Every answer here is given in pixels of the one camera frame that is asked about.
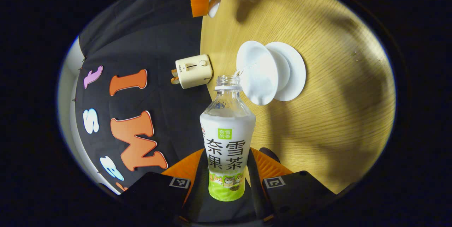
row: green label section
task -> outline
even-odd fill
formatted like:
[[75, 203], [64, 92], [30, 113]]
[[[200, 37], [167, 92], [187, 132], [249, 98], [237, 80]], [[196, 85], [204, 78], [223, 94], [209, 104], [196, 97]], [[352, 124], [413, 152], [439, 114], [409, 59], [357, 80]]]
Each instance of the green label section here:
[[232, 129], [218, 129], [218, 138], [223, 140], [230, 140], [232, 138]]
[[245, 182], [243, 174], [236, 176], [217, 177], [209, 173], [209, 193], [214, 199], [219, 201], [237, 200], [245, 192]]

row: plastic bottle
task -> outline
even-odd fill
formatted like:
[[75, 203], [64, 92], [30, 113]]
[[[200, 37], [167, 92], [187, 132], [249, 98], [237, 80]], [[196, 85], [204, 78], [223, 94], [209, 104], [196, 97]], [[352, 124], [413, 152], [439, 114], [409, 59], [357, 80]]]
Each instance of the plastic bottle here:
[[220, 201], [239, 199], [256, 116], [240, 98], [238, 76], [218, 76], [215, 100], [199, 117], [209, 164], [209, 193]]

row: wood grain surface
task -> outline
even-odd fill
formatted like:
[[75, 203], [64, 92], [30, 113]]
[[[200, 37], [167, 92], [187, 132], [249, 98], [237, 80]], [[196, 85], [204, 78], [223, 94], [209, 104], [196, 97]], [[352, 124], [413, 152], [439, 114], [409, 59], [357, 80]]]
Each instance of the wood grain surface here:
[[246, 41], [285, 42], [302, 55], [307, 79], [292, 101], [242, 99], [257, 117], [251, 146], [273, 150], [291, 171], [309, 171], [339, 193], [374, 164], [395, 112], [394, 78], [371, 30], [338, 0], [221, 0], [202, 21], [201, 54], [214, 77], [232, 74]]

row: white bottle label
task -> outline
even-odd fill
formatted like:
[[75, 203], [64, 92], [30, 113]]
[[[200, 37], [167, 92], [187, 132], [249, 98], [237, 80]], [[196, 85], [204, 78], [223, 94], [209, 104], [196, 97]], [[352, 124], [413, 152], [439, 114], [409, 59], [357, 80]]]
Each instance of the white bottle label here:
[[243, 172], [250, 152], [255, 117], [200, 116], [209, 164], [209, 193], [221, 201], [232, 201], [244, 193]]

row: black fabric backdrop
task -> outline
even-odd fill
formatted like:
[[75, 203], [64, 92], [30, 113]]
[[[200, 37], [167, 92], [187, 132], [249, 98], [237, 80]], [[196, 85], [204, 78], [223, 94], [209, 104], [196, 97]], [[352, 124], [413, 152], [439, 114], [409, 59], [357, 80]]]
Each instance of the black fabric backdrop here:
[[[157, 142], [154, 151], [163, 153], [169, 166], [203, 148], [199, 115], [210, 104], [207, 87], [183, 90], [172, 85], [174, 61], [199, 55], [202, 18], [192, 18], [190, 0], [118, 0], [91, 21], [79, 36], [87, 57], [79, 74], [76, 90], [76, 121], [80, 138], [89, 158], [111, 185], [131, 186], [148, 171], [161, 173], [158, 166], [129, 171], [120, 155], [129, 144], [113, 137], [110, 119], [124, 120], [147, 110], [152, 118]], [[84, 88], [83, 79], [90, 70], [102, 65], [102, 75]], [[147, 70], [147, 86], [109, 94], [113, 76], [127, 76]], [[83, 112], [94, 108], [100, 129], [88, 134]], [[124, 181], [112, 177], [100, 164], [108, 156]]]

